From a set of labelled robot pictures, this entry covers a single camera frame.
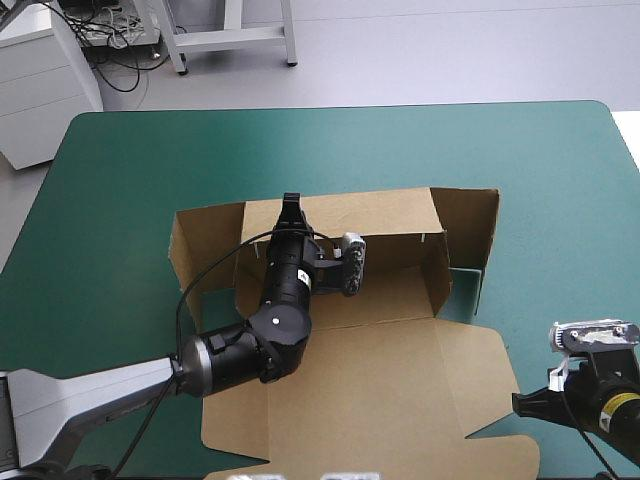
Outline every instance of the cabinet drawer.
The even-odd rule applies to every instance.
[[[0,151],[14,168],[52,160],[71,120],[93,111],[84,95],[0,117]]]
[[[0,48],[0,82],[69,65],[53,35]]]
[[[82,94],[82,85],[71,67],[0,83],[0,116],[39,107]]]

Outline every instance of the green table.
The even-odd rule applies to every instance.
[[[558,361],[553,321],[638,319],[639,180],[594,102],[81,115],[0,276],[1,364],[66,376],[172,351],[176,210],[283,191],[498,187],[478,315],[454,295],[443,316],[499,330],[531,391]],[[201,444],[200,414],[199,400],[166,401],[124,473],[199,477],[244,464]],[[141,418],[89,435],[76,461],[114,465]],[[492,431],[534,436],[542,476],[601,469],[569,429],[518,420]]]

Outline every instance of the yellow label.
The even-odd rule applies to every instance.
[[[613,414],[616,413],[616,410],[620,408],[623,403],[630,402],[631,400],[640,400],[640,395],[637,393],[620,393],[615,395],[604,404],[604,407],[602,407],[602,413],[613,417]]]

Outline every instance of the white table frame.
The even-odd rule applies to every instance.
[[[167,0],[150,0],[156,13],[162,38],[176,72],[187,73],[185,54],[235,50],[254,46],[284,45],[287,49],[287,64],[298,64],[293,31],[291,0],[280,0],[283,26],[242,28],[243,0],[226,0],[224,29],[207,32],[182,33],[176,30],[171,8]]]

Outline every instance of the white object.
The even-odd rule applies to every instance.
[[[102,111],[73,32],[42,5],[0,33],[0,65],[0,153],[15,169],[52,160],[76,115]]]
[[[633,160],[640,169],[640,112],[613,112],[612,115]]]
[[[235,50],[256,46],[285,45],[287,63],[290,66],[298,63],[290,0],[280,0],[282,27],[242,28],[243,0],[226,0],[224,30],[193,33],[177,32],[167,0],[150,0],[150,3],[156,13],[158,26],[171,61],[178,73],[187,71],[185,53]]]
[[[564,392],[564,383],[569,375],[569,354],[562,354],[562,361],[558,368],[549,373],[549,390],[552,392]]]

